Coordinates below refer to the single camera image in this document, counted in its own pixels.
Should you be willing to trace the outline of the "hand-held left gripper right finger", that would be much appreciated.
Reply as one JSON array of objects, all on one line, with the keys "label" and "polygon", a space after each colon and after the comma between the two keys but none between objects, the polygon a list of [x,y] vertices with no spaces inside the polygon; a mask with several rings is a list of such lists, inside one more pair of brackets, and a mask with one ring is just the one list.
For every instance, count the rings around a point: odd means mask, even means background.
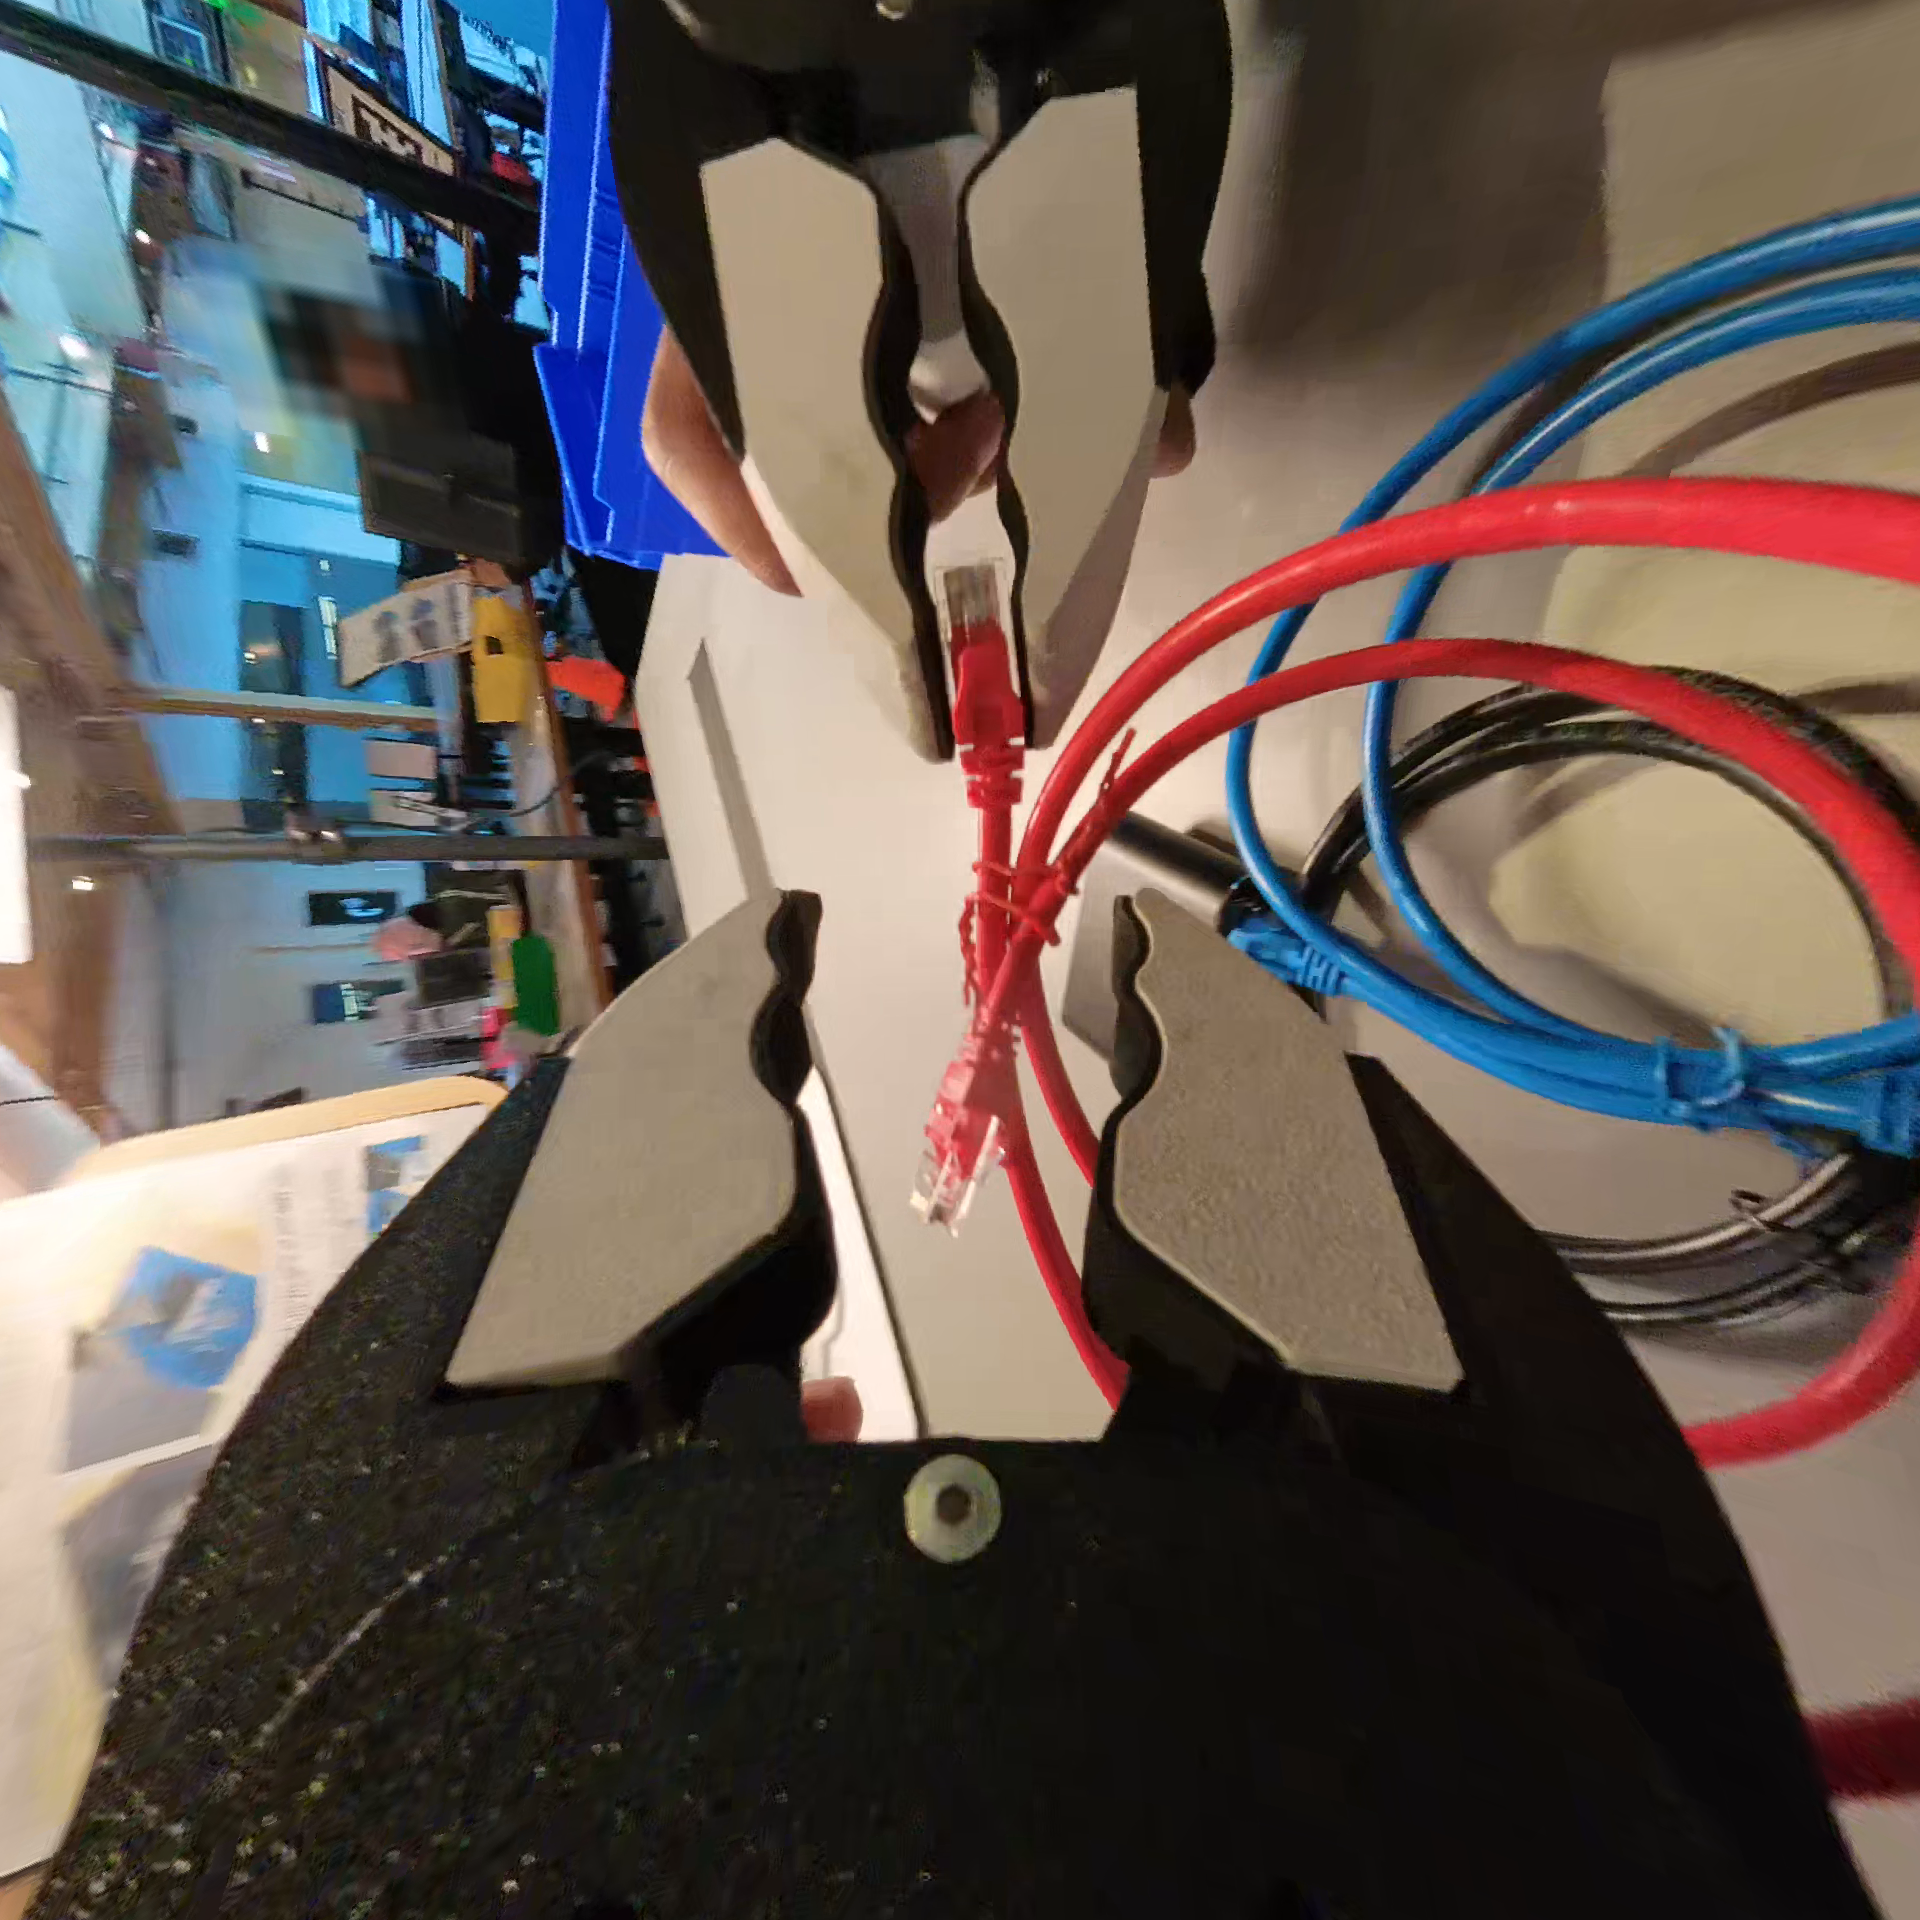
[{"label": "hand-held left gripper right finger", "polygon": [[1084,1211],[1084,1319],[1103,1348],[1207,1387],[1256,1366],[1461,1385],[1329,1028],[1156,884],[1112,910],[1112,987],[1119,1103]]}]

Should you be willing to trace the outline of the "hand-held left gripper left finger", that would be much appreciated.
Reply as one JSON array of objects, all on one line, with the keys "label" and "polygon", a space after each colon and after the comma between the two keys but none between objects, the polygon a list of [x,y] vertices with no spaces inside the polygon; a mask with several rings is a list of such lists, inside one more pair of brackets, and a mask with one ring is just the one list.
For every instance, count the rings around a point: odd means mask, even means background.
[{"label": "hand-held left gripper left finger", "polygon": [[514,1203],[453,1342],[459,1396],[620,1385],[801,1387],[836,1216],[801,1113],[819,891],[751,891],[570,1046]]}]

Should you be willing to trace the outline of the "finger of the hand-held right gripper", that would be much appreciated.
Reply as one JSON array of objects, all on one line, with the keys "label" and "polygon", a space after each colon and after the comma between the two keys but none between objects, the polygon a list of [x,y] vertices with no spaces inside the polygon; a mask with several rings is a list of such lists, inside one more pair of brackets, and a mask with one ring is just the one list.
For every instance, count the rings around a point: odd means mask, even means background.
[{"label": "finger of the hand-held right gripper", "polygon": [[1054,751],[1103,653],[1175,405],[1150,350],[1133,83],[1048,101],[973,165],[963,282],[1005,420],[1027,742]]},{"label": "finger of the hand-held right gripper", "polygon": [[907,465],[923,282],[881,192],[792,136],[700,165],[742,476],[825,634],[916,757],[956,757]]}]

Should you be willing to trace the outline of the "black ethernet adapter box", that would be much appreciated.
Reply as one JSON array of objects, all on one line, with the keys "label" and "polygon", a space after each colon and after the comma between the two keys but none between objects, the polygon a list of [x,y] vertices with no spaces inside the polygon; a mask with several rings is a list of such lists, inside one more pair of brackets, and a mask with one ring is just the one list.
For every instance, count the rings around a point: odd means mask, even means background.
[{"label": "black ethernet adapter box", "polygon": [[1119,1041],[1119,993],[1112,993],[1119,902],[1150,884],[1175,910],[1184,910],[1190,917],[1218,926],[1240,875],[1243,865],[1225,839],[1125,811],[1082,875],[1082,917],[1065,939],[1062,1028],[1071,1041],[1084,1041],[1097,1056],[1112,1056],[1112,1041]]}]

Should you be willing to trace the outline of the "person's right hand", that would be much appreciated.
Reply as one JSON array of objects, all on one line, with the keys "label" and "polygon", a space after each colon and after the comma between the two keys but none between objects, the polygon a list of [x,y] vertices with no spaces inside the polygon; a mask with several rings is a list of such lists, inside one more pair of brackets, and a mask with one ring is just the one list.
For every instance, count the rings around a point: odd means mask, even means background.
[{"label": "person's right hand", "polygon": [[[762,525],[735,453],[720,441],[712,400],[661,328],[646,405],[645,405],[645,455],[661,491],[778,595],[801,595],[792,572],[784,562],[778,529]],[[995,491],[1002,476],[1002,400],[973,390],[939,420],[907,433],[907,465],[930,491],[930,519],[956,519],[968,497]]]}]

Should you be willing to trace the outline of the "large blue plastic bin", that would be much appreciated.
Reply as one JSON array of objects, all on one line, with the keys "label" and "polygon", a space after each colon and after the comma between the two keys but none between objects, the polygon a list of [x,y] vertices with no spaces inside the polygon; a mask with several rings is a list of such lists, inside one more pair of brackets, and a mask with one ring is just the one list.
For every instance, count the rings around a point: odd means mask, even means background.
[{"label": "large blue plastic bin", "polygon": [[720,553],[645,455],[661,302],[633,262],[607,181],[607,6],[559,0],[540,125],[540,302],[534,378],[563,465],[563,539],[586,553],[661,572]]}]

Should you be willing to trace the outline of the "wooden display board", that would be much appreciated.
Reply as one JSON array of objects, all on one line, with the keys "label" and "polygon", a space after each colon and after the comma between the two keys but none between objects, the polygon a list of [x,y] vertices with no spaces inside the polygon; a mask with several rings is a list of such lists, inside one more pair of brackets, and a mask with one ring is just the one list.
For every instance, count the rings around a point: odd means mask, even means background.
[{"label": "wooden display board", "polygon": [[81,1195],[106,1195],[106,1182],[219,1190],[230,1178],[247,1182],[252,1166],[281,1150],[307,1160],[311,1147],[379,1134],[379,1127],[416,1127],[437,1113],[493,1117],[505,1096],[508,1094],[497,1081],[437,1072],[414,1088],[265,1103],[247,1117],[197,1117],[197,1127],[138,1134],[138,1140],[88,1150],[51,1190],[81,1190]]}]

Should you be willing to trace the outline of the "black computer monitor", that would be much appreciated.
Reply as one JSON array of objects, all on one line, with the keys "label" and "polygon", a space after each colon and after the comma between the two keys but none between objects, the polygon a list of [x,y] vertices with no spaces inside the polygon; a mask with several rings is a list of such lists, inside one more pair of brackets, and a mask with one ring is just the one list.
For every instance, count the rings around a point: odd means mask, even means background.
[{"label": "black computer monitor", "polygon": [[532,342],[444,280],[384,262],[346,350],[372,529],[486,562],[532,562]]}]

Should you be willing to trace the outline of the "small yellow bin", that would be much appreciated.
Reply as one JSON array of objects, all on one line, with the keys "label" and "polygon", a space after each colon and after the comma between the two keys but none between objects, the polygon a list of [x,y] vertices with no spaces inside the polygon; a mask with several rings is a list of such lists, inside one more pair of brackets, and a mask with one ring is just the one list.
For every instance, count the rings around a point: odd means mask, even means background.
[{"label": "small yellow bin", "polygon": [[540,629],[523,595],[471,591],[471,723],[514,725],[540,690]]}]

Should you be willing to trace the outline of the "white printed card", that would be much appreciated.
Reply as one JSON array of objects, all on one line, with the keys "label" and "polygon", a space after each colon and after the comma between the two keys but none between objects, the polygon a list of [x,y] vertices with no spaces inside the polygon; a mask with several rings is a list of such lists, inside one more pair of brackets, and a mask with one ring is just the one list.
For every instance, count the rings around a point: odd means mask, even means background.
[{"label": "white printed card", "polygon": [[471,650],[474,579],[444,572],[416,579],[395,595],[341,618],[330,662],[346,690],[367,690],[384,670],[437,662]]}]

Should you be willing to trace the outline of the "newspaper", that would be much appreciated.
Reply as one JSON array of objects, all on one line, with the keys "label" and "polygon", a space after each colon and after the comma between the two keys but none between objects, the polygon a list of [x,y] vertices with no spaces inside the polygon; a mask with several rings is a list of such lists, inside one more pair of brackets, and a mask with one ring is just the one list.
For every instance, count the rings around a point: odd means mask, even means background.
[{"label": "newspaper", "polygon": [[219,1190],[6,1195],[0,1866],[51,1852],[136,1622],[239,1413],[474,1113],[260,1160]]}]

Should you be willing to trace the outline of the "black metal beam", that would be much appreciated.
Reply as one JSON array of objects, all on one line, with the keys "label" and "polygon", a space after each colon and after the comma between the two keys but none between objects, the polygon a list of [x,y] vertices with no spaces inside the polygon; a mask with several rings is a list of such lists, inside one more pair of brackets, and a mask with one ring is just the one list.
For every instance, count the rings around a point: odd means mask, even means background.
[{"label": "black metal beam", "polygon": [[540,205],[514,187],[486,187],[467,169],[437,169],[422,156],[395,156],[392,146],[353,136],[324,118],[286,114],[171,60],[136,51],[128,40],[88,36],[38,6],[0,6],[0,45],[31,60],[62,81],[119,93],[128,103],[171,114],[177,125],[219,129],[230,146],[260,146],[272,156],[330,169],[346,187],[384,192],[414,209],[474,227],[474,231],[523,231],[514,249],[534,249]]}]

